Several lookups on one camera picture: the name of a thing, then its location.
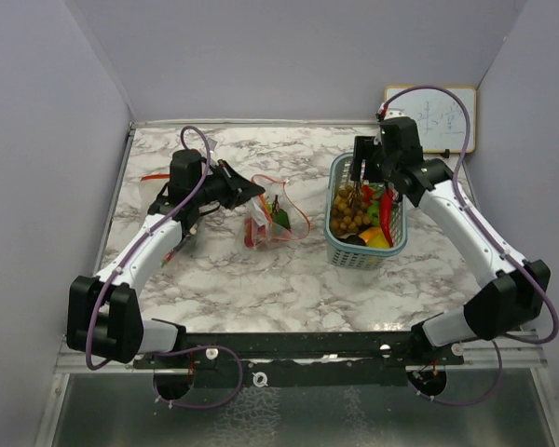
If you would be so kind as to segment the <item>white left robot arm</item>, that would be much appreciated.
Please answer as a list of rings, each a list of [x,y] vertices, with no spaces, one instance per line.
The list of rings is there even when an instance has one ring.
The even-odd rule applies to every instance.
[[[149,206],[138,233],[107,266],[71,284],[66,344],[94,356],[128,363],[155,353],[173,368],[186,359],[182,328],[163,320],[145,320],[139,297],[164,258],[183,246],[203,217],[217,204],[232,210],[264,193],[264,188],[236,173],[225,161],[208,165],[196,150],[173,154],[169,177]]]

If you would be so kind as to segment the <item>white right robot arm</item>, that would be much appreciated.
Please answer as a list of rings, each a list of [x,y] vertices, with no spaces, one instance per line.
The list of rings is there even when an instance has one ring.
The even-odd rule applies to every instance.
[[[470,339],[492,340],[535,319],[551,278],[541,260],[528,261],[512,248],[463,193],[441,159],[425,159],[416,122],[386,119],[376,136],[354,140],[351,177],[385,183],[428,215],[461,254],[480,290],[460,308],[417,324],[411,357],[430,364],[443,346]]]

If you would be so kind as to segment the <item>brown longan bunch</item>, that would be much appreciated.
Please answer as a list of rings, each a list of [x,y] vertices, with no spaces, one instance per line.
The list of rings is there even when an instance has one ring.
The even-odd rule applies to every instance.
[[[346,184],[334,195],[330,208],[330,230],[335,237],[358,235],[371,226],[367,214],[370,200],[360,183]]]

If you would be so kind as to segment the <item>small whiteboard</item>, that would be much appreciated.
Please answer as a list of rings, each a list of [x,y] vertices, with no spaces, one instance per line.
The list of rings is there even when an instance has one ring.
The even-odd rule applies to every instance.
[[[411,86],[389,86],[385,100]],[[470,138],[467,153],[476,145],[477,91],[474,87],[444,87],[455,94],[465,105],[470,117]],[[441,154],[449,150],[460,153],[466,132],[463,112],[449,95],[434,89],[420,89],[407,93],[388,106],[386,118],[397,115],[413,118],[417,124],[420,143],[425,154]]]

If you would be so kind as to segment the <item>yellow pepper toy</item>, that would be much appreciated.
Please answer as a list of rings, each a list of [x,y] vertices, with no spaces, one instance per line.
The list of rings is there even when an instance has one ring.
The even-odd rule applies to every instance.
[[[359,234],[359,237],[364,241],[366,247],[389,249],[390,244],[387,241],[383,230],[380,227],[369,227]]]

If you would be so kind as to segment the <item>light blue plastic basket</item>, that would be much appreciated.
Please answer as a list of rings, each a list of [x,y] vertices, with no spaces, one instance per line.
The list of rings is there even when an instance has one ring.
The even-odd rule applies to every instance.
[[[353,155],[337,157],[330,168],[323,233],[335,266],[375,270],[407,243],[405,204],[380,183],[350,178]]]

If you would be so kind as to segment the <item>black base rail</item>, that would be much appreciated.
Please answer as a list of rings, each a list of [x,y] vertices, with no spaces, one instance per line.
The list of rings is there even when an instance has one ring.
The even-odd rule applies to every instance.
[[[182,332],[181,353],[145,354],[158,385],[196,388],[405,386],[407,369],[460,365],[459,343],[432,347],[418,332]]]

